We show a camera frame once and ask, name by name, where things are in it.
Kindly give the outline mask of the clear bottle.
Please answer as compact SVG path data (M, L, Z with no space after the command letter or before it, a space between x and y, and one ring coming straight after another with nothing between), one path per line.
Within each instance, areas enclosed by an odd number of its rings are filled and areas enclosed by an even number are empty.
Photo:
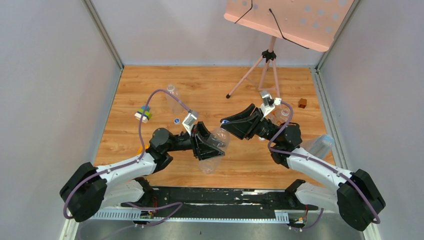
M201 153L199 168L204 174L213 174L226 154L231 141L230 133L217 127L206 140L206 150Z
M179 92L177 90L177 88L173 85L173 84L168 84L167 88L166 88L167 92L169 94L166 95L166 99L167 99L167 103L169 106L170 111L174 114L174 115L179 115L180 113L183 112L183 107L180 105L179 103Z

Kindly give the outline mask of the orange label plastic bottle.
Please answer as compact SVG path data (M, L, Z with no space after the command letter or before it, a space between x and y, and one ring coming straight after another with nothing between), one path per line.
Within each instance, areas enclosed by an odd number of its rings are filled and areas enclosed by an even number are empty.
M275 125L283 125L289 121L291 111L285 105L277 106L270 114L267 115L267 119Z

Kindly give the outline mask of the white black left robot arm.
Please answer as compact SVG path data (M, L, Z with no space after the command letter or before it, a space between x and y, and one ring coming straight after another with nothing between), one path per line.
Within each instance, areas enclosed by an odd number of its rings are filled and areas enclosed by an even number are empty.
M142 207L149 206L152 191L131 183L165 169L173 160L170 152L191 150L196 159L206 161L223 157L227 145L217 133L209 132L202 121L180 134L158 128L149 147L134 157L109 165L81 164L59 191L64 201L63 216L80 223L100 209L116 204L137 202Z

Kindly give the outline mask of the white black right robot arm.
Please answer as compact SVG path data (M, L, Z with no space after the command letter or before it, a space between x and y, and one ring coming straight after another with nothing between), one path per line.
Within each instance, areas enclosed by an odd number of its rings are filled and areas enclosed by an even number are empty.
M363 169L351 171L336 167L301 147L300 125L287 120L276 125L265 119L262 109L251 104L235 115L221 119L221 128L240 140L254 136L268 140L271 157L278 165L303 173L323 187L305 181L292 184L285 195L292 209L313 205L338 213L353 229L364 231L380 224L379 213L386 202L371 175Z

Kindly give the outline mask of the small brown cube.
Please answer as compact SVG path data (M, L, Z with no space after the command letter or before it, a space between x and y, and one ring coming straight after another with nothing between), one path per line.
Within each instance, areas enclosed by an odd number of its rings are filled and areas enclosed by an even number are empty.
M301 109L305 109L307 106L308 100L305 98L300 98L298 101L298 107Z

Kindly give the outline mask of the yellow triangular toy block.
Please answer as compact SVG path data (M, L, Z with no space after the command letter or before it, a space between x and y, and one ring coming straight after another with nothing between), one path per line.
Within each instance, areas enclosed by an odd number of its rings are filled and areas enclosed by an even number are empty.
M148 144L145 144L144 146L140 146L138 151L137 151L137 155L140 155L143 151L145 151L147 148L149 147Z

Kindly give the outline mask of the stacked toy building blocks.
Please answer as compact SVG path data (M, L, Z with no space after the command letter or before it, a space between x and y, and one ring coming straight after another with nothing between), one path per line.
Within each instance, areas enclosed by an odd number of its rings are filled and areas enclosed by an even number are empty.
M141 106L137 112L134 114L134 117L139 121L142 120L143 123L147 123L153 114L151 113L151 108L149 106Z

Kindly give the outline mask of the pink music stand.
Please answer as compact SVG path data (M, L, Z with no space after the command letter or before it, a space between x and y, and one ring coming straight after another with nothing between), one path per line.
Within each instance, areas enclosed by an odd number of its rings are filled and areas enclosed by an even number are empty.
M263 86L266 73L272 69L272 90L278 97L282 97L276 66L277 39L307 50L328 52L355 4L355 0L228 0L222 15L227 22L266 34L270 36L270 41L268 48L227 92L225 98L231 98L261 62L265 64L256 89L266 90Z

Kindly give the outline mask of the black metal base rail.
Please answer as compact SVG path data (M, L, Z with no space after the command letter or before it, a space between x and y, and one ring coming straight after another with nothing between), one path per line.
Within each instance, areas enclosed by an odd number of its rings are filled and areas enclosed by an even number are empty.
M134 200L118 198L117 192L102 196L89 190L78 190L71 198L68 209L76 221L82 222L92 217L100 209L119 205L129 207L155 207L157 204L182 202L183 207L177 217L190 218L265 218L274 210L311 210L324 208L341 215L352 228L363 231L375 218L371 211L375 197L365 191L359 193L350 183L341 184L333 192L327 188L312 185L297 179L285 190L230 189L201 187L158 187L135 183L142 196Z

